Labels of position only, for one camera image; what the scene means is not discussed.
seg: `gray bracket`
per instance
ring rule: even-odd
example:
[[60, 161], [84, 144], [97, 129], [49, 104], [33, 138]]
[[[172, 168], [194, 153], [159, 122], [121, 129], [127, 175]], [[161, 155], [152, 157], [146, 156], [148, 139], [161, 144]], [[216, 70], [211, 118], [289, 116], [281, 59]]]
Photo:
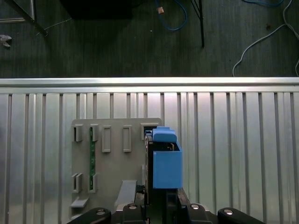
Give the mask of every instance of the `gray bracket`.
[[[71, 162], [74, 188], [70, 194], [72, 194], [73, 202], [78, 197], [89, 199], [78, 212], [78, 208], [72, 208], [70, 217], [95, 207], [114, 210], [114, 202], [117, 201], [119, 192], [122, 192], [122, 180], [135, 180], [135, 185], [145, 182], [142, 171], [142, 165], [145, 169], [145, 145], [140, 133], [143, 135], [145, 128], [161, 124], [159, 118], [73, 121], [74, 141], [72, 142]], [[95, 144], [95, 175], [92, 190], [89, 189], [91, 127], [93, 128], [92, 140]]]

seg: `blue box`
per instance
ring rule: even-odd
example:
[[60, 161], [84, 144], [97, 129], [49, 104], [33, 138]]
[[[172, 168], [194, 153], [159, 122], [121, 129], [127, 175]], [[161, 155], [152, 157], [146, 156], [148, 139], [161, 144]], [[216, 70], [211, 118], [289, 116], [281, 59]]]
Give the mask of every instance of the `blue box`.
[[183, 152], [154, 151], [153, 188], [179, 189], [183, 187]]

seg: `metal stand leg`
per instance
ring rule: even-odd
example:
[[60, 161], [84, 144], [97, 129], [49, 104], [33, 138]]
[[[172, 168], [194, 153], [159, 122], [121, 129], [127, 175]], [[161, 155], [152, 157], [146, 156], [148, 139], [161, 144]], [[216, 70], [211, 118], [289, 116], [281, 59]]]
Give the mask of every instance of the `metal stand leg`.
[[204, 47], [205, 46], [205, 36], [204, 36], [204, 18], [202, 15], [202, 2], [201, 0], [199, 0], [199, 3], [197, 4], [196, 0], [191, 0], [191, 3], [193, 5], [193, 8], [196, 12], [196, 15], [200, 21], [200, 32], [201, 32], [201, 46]]
[[200, 15], [200, 31], [201, 31], [201, 46], [205, 46], [205, 36], [204, 36], [204, 22], [203, 22], [203, 16], [202, 16], [202, 2], [199, 0], [199, 15]]
[[33, 19], [34, 16], [34, 4], [33, 1], [31, 0], [30, 2], [32, 3], [31, 5], [31, 12], [32, 12], [32, 17], [28, 15], [14, 0], [4, 0], [11, 8], [13, 8], [17, 13], [19, 13], [25, 21], [29, 22], [32, 26], [34, 26], [38, 32], [40, 32], [42, 35], [47, 36], [48, 33]]

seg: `metal frame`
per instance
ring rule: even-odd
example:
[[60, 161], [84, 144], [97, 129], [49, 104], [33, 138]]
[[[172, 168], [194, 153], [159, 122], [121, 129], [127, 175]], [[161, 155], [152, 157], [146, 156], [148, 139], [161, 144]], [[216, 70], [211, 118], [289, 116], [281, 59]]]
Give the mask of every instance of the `metal frame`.
[[191, 0], [193, 8], [194, 8], [194, 10], [199, 18], [199, 21], [200, 21], [201, 46], [204, 47], [205, 46], [205, 36], [204, 36], [204, 23], [203, 23], [204, 18], [203, 18], [203, 13], [202, 13], [202, 1], [199, 0], [198, 4], [197, 4], [196, 0], [194, 0], [194, 2], [193, 2], [193, 0]]
[[38, 32], [42, 35], [47, 36], [48, 33], [36, 22], [35, 15], [35, 5], [34, 0], [30, 0], [30, 12], [29, 15], [24, 9], [22, 9], [14, 0], [4, 0], [11, 8], [13, 8], [17, 13], [19, 13], [22, 17], [19, 18], [11, 18], [11, 19], [0, 19], [0, 24], [4, 23], [19, 23], [27, 21], [32, 26], [34, 26]]
[[299, 78], [159, 77], [0, 79], [0, 94], [95, 92], [298, 92]]

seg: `blue block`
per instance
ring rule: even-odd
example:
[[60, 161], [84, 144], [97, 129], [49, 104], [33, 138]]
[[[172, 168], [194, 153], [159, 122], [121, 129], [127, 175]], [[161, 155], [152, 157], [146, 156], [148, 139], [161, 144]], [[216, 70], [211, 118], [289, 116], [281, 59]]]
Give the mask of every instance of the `blue block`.
[[153, 129], [153, 141], [176, 143], [178, 138], [174, 130], [169, 127], [158, 126]]
[[153, 188], [179, 189], [183, 187], [183, 153], [179, 151], [154, 151]]

